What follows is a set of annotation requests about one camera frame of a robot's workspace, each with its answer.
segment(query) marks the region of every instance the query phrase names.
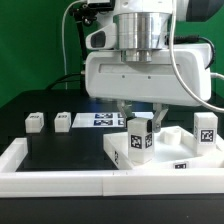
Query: cable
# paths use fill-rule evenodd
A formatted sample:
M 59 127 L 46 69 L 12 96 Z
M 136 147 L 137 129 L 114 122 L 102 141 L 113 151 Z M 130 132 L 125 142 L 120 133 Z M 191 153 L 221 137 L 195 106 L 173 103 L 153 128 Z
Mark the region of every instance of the cable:
M 65 51 L 65 19 L 66 19 L 66 15 L 69 11 L 69 9 L 75 5 L 75 4 L 78 4 L 78 3 L 85 3 L 87 2 L 86 0 L 80 0 L 80 1 L 75 1 L 73 3 L 71 3 L 67 9 L 65 10 L 64 12 L 64 15 L 63 15 L 63 19 L 62 19 L 62 27 L 61 27 L 61 36 L 62 36 L 62 51 L 63 51 L 63 59 L 64 59 L 64 73 L 65 75 L 67 75 L 67 58 L 66 58 L 66 51 Z
M 67 83 L 67 82 L 70 82 L 70 81 L 66 81 L 66 79 L 71 78 L 71 77 L 74 77 L 74 76 L 81 76 L 81 74 L 75 73 L 75 74 L 70 74 L 70 75 L 64 75 L 64 76 L 58 78 L 57 80 L 55 80 L 50 85 L 48 85 L 45 90 L 51 90 L 58 83 Z
M 209 64 L 207 65 L 207 67 L 206 67 L 205 69 L 210 68 L 211 65 L 214 63 L 214 61 L 215 61 L 215 57 L 216 57 L 215 46 L 214 46 L 214 44 L 213 44 L 208 38 L 205 38 L 205 37 L 198 37 L 198 39 L 199 39 L 199 40 L 202 40 L 202 41 L 204 41 L 204 42 L 206 42 L 206 43 L 208 43 L 208 44 L 210 45 L 210 47 L 211 47 L 211 50 L 212 50 L 212 57 L 211 57 L 211 60 L 210 60 Z
M 224 80 L 224 76 L 219 73 L 211 73 L 211 78 Z
M 198 43 L 199 41 L 203 41 L 203 42 L 206 42 L 207 44 L 209 44 L 211 51 L 212 51 L 211 59 L 205 68 L 205 69 L 208 69 L 214 63 L 215 57 L 216 57 L 215 46 L 212 43 L 212 41 L 210 41 L 208 38 L 200 37 L 199 35 L 175 36 L 173 43 L 174 44 L 185 44 L 185 43 L 192 44 L 192 43 Z M 169 45 L 169 37 L 168 36 L 166 37 L 166 44 Z
M 205 101 L 201 100 L 199 97 L 197 97 L 190 88 L 186 85 L 186 83 L 183 81 L 182 77 L 180 76 L 180 73 L 178 71 L 176 60 L 174 56 L 174 34 L 175 34 L 175 28 L 176 28 L 176 9 L 177 9 L 177 0 L 173 0 L 173 15 L 172 15 L 172 21 L 171 21 L 171 30 L 170 30 L 170 40 L 169 40 L 169 49 L 170 49 L 170 58 L 172 62 L 172 67 L 174 70 L 174 73 L 181 84 L 181 86 L 185 89 L 185 91 L 198 103 L 200 103 L 205 108 L 214 111 L 214 112 L 220 112 L 224 113 L 223 108 L 215 107 L 211 104 L 206 103 Z

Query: white block with tag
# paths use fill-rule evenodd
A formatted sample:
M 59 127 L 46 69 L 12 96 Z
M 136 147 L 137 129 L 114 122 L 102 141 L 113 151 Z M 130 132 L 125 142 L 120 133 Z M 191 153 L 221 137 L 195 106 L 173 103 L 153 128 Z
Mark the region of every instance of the white block with tag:
M 216 149 L 218 118 L 212 112 L 194 114 L 194 142 L 197 155 L 206 155 Z
M 55 120 L 55 132 L 69 132 L 71 127 L 71 113 L 58 113 Z
M 135 118 L 128 121 L 128 157 L 137 163 L 146 163 L 154 156 L 152 131 L 147 131 L 149 119 Z
M 44 114 L 31 113 L 25 120 L 26 133 L 40 133 L 44 126 Z

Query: black cable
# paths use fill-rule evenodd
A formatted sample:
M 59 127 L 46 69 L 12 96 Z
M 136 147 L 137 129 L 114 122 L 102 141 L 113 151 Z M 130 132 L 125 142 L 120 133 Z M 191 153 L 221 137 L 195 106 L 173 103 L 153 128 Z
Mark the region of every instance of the black cable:
M 185 43 L 192 44 L 192 43 L 198 43 L 199 41 L 206 42 L 211 47 L 212 57 L 211 57 L 211 60 L 210 60 L 209 64 L 206 66 L 205 69 L 210 68 L 211 65 L 214 63 L 215 57 L 216 57 L 215 46 L 212 43 L 212 41 L 210 41 L 208 38 L 200 37 L 199 35 L 176 36 L 174 38 L 174 44 L 185 44 Z M 166 37 L 166 45 L 169 45 L 169 36 Z
M 75 74 L 64 75 L 64 76 L 58 78 L 57 80 L 55 80 L 50 85 L 48 85 L 45 90 L 51 90 L 55 85 L 57 85 L 59 83 L 69 82 L 69 80 L 66 80 L 66 79 L 71 78 L 71 77 L 75 77 L 75 76 L 81 76 L 81 74 L 75 73 Z
M 210 47 L 211 47 L 211 50 L 212 50 L 211 60 L 210 60 L 209 64 L 207 65 L 207 67 L 205 68 L 205 69 L 207 69 L 207 68 L 210 68 L 212 66 L 212 64 L 215 62 L 215 57 L 216 57 L 215 46 L 208 38 L 199 37 L 199 40 L 202 40 L 202 41 L 208 43 L 210 45 Z

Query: white cable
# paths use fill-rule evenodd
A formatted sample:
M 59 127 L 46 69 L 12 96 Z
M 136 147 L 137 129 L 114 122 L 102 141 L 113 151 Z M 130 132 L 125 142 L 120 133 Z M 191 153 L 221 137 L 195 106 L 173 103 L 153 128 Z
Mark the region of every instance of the white cable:
M 68 13 L 69 9 L 73 5 L 78 4 L 78 3 L 82 3 L 82 2 L 84 3 L 84 2 L 87 2 L 87 1 L 86 0 L 80 0 L 80 1 L 72 2 L 67 7 L 67 9 L 65 10 L 64 15 L 63 15 L 63 19 L 62 19 L 61 36 L 62 36 L 62 51 L 63 51 L 64 73 L 65 73 L 65 75 L 67 75 L 67 58 L 66 58 L 66 52 L 65 52 L 65 19 L 66 19 L 66 16 L 67 16 L 67 13 Z
M 224 76 L 219 73 L 211 73 L 211 78 L 224 80 Z
M 201 100 L 199 97 L 197 97 L 190 88 L 186 85 L 182 77 L 180 76 L 180 73 L 178 71 L 178 68 L 176 66 L 176 60 L 174 56 L 174 35 L 175 35 L 175 28 L 176 28 L 176 12 L 177 10 L 177 0 L 173 0 L 173 15 L 172 15 L 172 22 L 171 22 L 171 29 L 170 29 L 170 40 L 169 40 L 169 49 L 170 49 L 170 58 L 172 62 L 172 67 L 174 70 L 174 73 L 181 84 L 181 86 L 186 90 L 186 92 L 198 103 L 200 103 L 202 106 L 206 107 L 207 109 L 214 111 L 214 112 L 220 112 L 224 113 L 223 108 L 215 107 L 209 103 L 206 103 L 205 101 Z

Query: paper sheet with markers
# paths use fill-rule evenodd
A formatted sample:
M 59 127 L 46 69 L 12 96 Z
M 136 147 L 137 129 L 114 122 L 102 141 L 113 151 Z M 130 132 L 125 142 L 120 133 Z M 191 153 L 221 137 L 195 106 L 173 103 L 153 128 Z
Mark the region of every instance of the paper sheet with markers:
M 134 112 L 136 117 L 153 118 L 151 112 Z M 121 113 L 77 113 L 73 128 L 123 127 L 124 119 Z

